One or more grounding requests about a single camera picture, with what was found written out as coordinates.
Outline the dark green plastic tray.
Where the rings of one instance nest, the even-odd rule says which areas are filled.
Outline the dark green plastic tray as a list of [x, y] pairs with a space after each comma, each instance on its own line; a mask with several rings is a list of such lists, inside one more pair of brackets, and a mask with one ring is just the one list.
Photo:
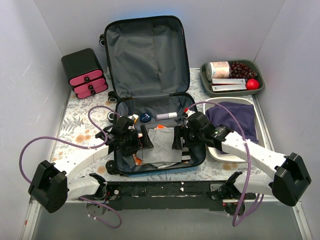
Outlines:
[[236, 91], [225, 91], [225, 92], [213, 92], [212, 87], [210, 86], [210, 81], [208, 80], [206, 76], [206, 64], [202, 64], [200, 67], [200, 78], [201, 83], [203, 86], [203, 89], [205, 93], [210, 97], [240, 97], [245, 95], [254, 95], [258, 93], [259, 91], [263, 90], [265, 88], [265, 82], [263, 79], [263, 76], [259, 70], [259, 68], [256, 66], [256, 64], [250, 60], [246, 59], [239, 59], [239, 60], [231, 60], [229, 61], [231, 65], [235, 65], [238, 63], [239, 65], [245, 65], [248, 67], [249, 70], [251, 70], [251, 77], [247, 74], [245, 75], [245, 79], [255, 79], [259, 83], [259, 87], [257, 89], [249, 89], [249, 90], [236, 90]]

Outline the white plastic basin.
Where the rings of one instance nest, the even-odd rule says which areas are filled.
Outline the white plastic basin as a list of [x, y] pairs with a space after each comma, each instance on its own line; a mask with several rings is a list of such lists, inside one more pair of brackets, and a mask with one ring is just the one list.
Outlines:
[[239, 104], [246, 104], [246, 105], [253, 105], [255, 117], [254, 117], [254, 124], [255, 124], [255, 130], [256, 130], [256, 136], [259, 141], [257, 143], [261, 147], [265, 147], [266, 138], [263, 134], [262, 130], [262, 124], [260, 121], [260, 118], [258, 116], [257, 108], [255, 107], [255, 104], [253, 102], [252, 97], [215, 97], [215, 98], [209, 98], [206, 100], [206, 103], [203, 104], [203, 113], [205, 114], [206, 110], [210, 107], [214, 107], [215, 105], [221, 106], [220, 102], [232, 102], [232, 103], [239, 103]]

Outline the blue fish-print kids suitcase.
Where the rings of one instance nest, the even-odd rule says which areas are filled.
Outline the blue fish-print kids suitcase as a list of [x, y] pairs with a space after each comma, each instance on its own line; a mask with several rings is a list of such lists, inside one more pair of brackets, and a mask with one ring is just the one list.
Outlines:
[[[185, 108], [196, 112], [194, 99], [187, 93], [190, 69], [185, 35], [175, 16], [154, 16], [118, 20], [104, 31], [105, 51], [110, 77], [118, 102], [112, 126], [120, 117], [149, 113], [147, 131], [157, 125], [166, 128], [185, 125]], [[177, 118], [156, 120], [156, 115], [176, 112]], [[179, 170], [200, 165], [206, 158], [205, 144], [189, 149], [191, 160], [170, 165], [136, 165], [132, 155], [122, 150], [114, 154], [115, 174], [135, 175]]]

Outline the lower white toothpaste box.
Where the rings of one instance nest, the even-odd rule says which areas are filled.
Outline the lower white toothpaste box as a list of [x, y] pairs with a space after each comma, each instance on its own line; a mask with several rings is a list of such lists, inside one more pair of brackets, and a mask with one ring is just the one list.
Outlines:
[[212, 85], [213, 92], [232, 92], [232, 91], [245, 91], [247, 87], [245, 84], [229, 84], [229, 85]]

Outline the grey garment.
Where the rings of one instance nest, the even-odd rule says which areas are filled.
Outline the grey garment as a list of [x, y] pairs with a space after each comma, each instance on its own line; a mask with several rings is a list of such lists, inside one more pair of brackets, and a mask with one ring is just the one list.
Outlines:
[[137, 151], [136, 158], [142, 163], [159, 168], [162, 165], [173, 165], [182, 161], [182, 150], [172, 148], [174, 141], [174, 128], [152, 128], [148, 136], [153, 148], [142, 148]]

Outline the dark navy garment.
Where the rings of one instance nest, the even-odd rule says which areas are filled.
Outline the dark navy garment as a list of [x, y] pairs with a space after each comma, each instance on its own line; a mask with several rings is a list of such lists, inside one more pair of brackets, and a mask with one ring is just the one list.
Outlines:
[[[252, 104], [242, 104], [229, 101], [223, 101], [219, 104], [228, 109], [236, 118], [244, 132], [245, 138], [255, 144], [258, 144], [259, 140], [257, 138], [255, 127], [254, 106]], [[205, 115], [215, 127], [217, 127], [218, 125], [224, 125], [233, 129], [239, 135], [242, 134], [239, 126], [236, 124], [232, 116], [219, 105], [208, 108], [205, 111]]]

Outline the black white striped garment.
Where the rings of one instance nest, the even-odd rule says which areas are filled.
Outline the black white striped garment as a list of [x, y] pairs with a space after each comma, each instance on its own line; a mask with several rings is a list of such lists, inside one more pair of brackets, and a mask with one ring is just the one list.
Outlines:
[[181, 162], [188, 163], [191, 160], [190, 151], [187, 147], [182, 149]]

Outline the red apple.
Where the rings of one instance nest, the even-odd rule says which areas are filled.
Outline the red apple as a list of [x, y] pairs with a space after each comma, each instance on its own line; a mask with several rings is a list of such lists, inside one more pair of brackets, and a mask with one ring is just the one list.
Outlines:
[[247, 82], [246, 82], [246, 89], [247, 90], [257, 90], [260, 88], [260, 84], [259, 82], [254, 79], [254, 78], [251, 78], [249, 79]]

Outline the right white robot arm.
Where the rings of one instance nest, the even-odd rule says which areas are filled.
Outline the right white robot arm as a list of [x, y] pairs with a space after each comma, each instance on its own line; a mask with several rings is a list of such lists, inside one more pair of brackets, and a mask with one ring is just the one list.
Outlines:
[[294, 152], [285, 155], [266, 149], [243, 139], [230, 127], [214, 126], [201, 112], [188, 110], [185, 116], [186, 124], [174, 127], [173, 149], [180, 150], [183, 144], [189, 149], [206, 145], [251, 163], [265, 174], [251, 177], [249, 181], [241, 172], [232, 174], [217, 190], [221, 198], [237, 199], [244, 192], [264, 194], [293, 207], [311, 184], [310, 174], [300, 155]]

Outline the black pink mini drawer chest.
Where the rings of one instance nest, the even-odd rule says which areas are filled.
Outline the black pink mini drawer chest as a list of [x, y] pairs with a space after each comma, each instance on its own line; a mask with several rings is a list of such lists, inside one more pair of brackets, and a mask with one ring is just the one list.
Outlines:
[[108, 89], [104, 71], [91, 48], [61, 58], [67, 82], [78, 99], [85, 99]]

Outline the upper white toothpaste box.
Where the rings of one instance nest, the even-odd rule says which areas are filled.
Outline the upper white toothpaste box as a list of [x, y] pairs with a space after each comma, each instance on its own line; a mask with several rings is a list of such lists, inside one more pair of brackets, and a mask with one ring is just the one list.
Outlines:
[[246, 80], [244, 78], [212, 78], [212, 85], [245, 85]]

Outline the grey cosmetic tube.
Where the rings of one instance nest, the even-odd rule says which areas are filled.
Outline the grey cosmetic tube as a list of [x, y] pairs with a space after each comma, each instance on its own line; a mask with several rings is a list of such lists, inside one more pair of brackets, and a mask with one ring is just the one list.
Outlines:
[[155, 119], [157, 121], [162, 121], [162, 120], [174, 119], [174, 118], [177, 118], [177, 116], [178, 115], [176, 112], [168, 112], [168, 113], [157, 114], [155, 116]]

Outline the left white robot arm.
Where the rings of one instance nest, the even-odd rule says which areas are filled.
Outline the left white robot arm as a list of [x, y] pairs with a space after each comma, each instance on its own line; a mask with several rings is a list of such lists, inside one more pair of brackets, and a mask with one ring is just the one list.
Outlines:
[[142, 148], [153, 148], [145, 125], [139, 129], [130, 117], [120, 117], [115, 125], [105, 128], [92, 138], [88, 146], [74, 150], [55, 162], [42, 161], [34, 173], [28, 193], [49, 213], [59, 210], [67, 200], [90, 196], [95, 200], [107, 194], [107, 181], [96, 173], [84, 178], [76, 175], [112, 151], [121, 150], [132, 155]]

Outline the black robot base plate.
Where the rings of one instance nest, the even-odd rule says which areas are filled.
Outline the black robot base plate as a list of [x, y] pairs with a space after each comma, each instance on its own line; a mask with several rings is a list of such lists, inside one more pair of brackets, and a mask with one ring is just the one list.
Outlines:
[[240, 195], [221, 197], [224, 181], [111, 181], [102, 189], [102, 201], [116, 211], [206, 209], [233, 215]]

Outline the dark red grape bunch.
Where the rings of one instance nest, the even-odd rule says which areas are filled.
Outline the dark red grape bunch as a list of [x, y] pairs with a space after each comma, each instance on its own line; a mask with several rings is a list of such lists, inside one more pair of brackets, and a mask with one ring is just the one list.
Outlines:
[[257, 79], [258, 72], [251, 70], [251, 68], [241, 62], [229, 62], [230, 65], [230, 74], [229, 78], [231, 79]]

